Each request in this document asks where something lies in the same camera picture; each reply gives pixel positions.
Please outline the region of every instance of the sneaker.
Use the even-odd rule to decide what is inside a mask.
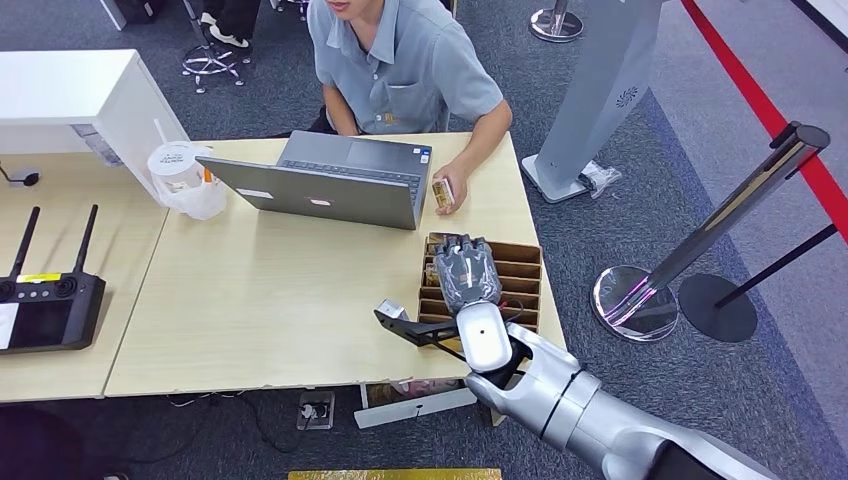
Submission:
[[[243,38],[236,38],[232,35],[224,35],[221,33],[221,30],[218,29],[218,25],[212,25],[209,27],[209,34],[214,38],[218,43],[223,44],[228,48],[234,48],[241,51],[250,50],[250,42]]]
[[[211,27],[212,25],[218,23],[218,19],[213,17],[210,13],[203,12],[203,15],[200,16],[200,23],[209,25]]]
[[[218,19],[213,17],[211,14],[203,12],[203,15],[200,16],[200,32],[203,33],[203,37],[212,42],[212,35],[209,34],[209,28],[212,25],[218,23]]]

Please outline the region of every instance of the laptop keyboard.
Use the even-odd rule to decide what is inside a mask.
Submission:
[[[421,177],[418,175],[405,175],[402,173],[377,172],[374,170],[363,170],[361,168],[338,167],[335,165],[323,165],[320,163],[297,162],[294,160],[285,160],[281,167],[296,168],[299,170],[307,170],[312,172],[334,173],[338,175],[348,175],[357,178],[367,178],[369,180],[384,180],[397,183],[405,183],[409,185],[409,196],[412,199],[412,204],[415,205],[415,200],[418,197],[418,185]]]

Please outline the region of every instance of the robotic arm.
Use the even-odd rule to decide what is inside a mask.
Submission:
[[[408,322],[403,308],[388,300],[375,313],[385,328],[417,345],[458,334],[471,368],[466,385],[487,406],[554,448],[571,451],[608,480],[777,480],[715,437],[609,395],[568,351],[520,325],[505,324],[496,306],[500,281],[485,240],[447,238],[435,263],[455,322]],[[526,366],[523,374],[520,365]]]

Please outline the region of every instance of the shirt pocket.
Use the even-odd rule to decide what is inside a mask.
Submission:
[[[424,82],[387,85],[389,109],[394,120],[405,124],[427,124],[436,115],[436,90]]]

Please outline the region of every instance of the laptop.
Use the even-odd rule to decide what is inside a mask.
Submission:
[[[277,165],[197,161],[260,210],[415,230],[431,152],[426,145],[296,131]]]

